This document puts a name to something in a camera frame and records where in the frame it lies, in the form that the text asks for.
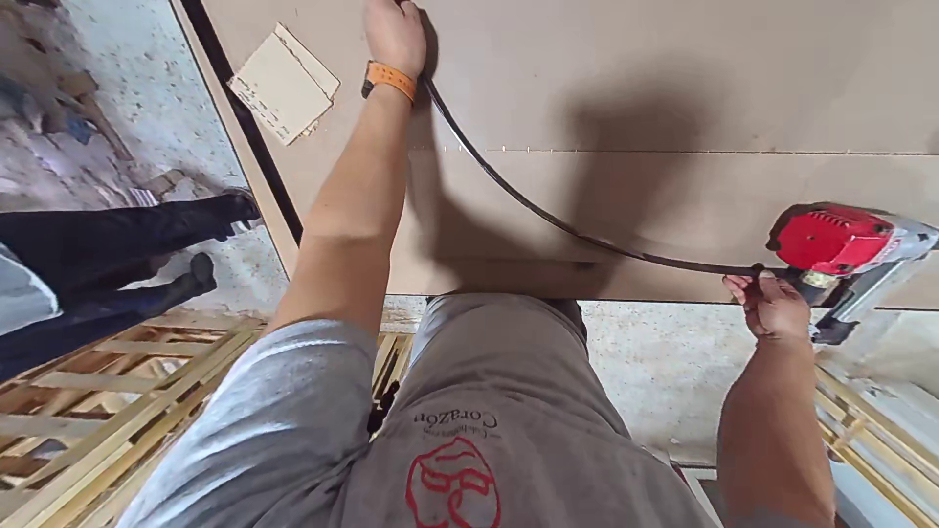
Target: orange watch strap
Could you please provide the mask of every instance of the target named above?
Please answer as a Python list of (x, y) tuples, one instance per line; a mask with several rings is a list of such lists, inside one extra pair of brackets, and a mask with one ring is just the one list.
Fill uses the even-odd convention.
[(391, 66), (375, 62), (374, 60), (368, 61), (368, 70), (365, 71), (365, 82), (371, 83), (373, 86), (381, 84), (392, 85), (404, 92), (411, 102), (414, 102), (414, 93), (417, 91), (417, 86), (414, 84), (414, 81), (400, 70), (392, 68)]

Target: watch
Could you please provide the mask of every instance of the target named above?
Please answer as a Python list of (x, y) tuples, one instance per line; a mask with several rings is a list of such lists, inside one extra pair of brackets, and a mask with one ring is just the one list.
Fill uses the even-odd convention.
[(380, 84), (394, 86), (404, 92), (411, 102), (414, 102), (414, 93), (417, 91), (417, 86), (414, 84), (413, 79), (391, 66), (370, 60), (368, 61), (368, 67), (365, 69), (362, 97), (367, 99), (368, 94), (372, 93), (375, 85)]

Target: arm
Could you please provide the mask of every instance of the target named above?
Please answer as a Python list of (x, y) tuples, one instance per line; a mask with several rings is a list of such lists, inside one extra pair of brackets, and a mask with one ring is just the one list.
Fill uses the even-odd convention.
[(769, 272), (725, 277), (757, 348), (720, 417), (717, 478), (731, 519), (757, 515), (834, 525), (835, 487), (815, 418), (808, 305)]
[[(368, 0), (365, 23), (376, 60), (420, 73), (413, 4)], [(379, 85), (369, 96), (306, 216), (297, 272), (271, 332), (232, 365), (119, 527), (329, 525), (368, 446), (374, 332), (404, 202), (409, 113), (396, 88)], [(315, 320), (286, 327), (302, 319)]]
[[(369, 0), (365, 34), (376, 61), (417, 79), (426, 42), (411, 2)], [(270, 323), (351, 322), (377, 333), (389, 259), (405, 200), (405, 128), (411, 101), (377, 85), (346, 149), (303, 220), (297, 269)]]

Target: person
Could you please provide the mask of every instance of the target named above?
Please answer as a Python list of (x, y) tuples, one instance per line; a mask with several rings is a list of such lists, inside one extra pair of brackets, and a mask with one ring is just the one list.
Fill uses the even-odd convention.
[(122, 288), (260, 216), (240, 189), (148, 208), (0, 213), (0, 380), (215, 289), (205, 253), (170, 283)]
[[(373, 58), (416, 80), (419, 10), (394, 0), (367, 0), (365, 10)], [(267, 334), (234, 363), (118, 526), (713, 525), (676, 473), (630, 441), (579, 321), (532, 297), (431, 300), (410, 370), (370, 439), (410, 111), (405, 89), (375, 85), (304, 219), (298, 265)], [(772, 275), (724, 280), (757, 338), (721, 417), (729, 526), (831, 526), (808, 307)]]

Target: person's left hand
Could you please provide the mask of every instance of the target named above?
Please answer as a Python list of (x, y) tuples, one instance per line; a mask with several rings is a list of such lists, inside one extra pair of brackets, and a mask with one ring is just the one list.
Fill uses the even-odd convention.
[(372, 57), (416, 81), (427, 56), (421, 12), (413, 2), (367, 0), (365, 38)]

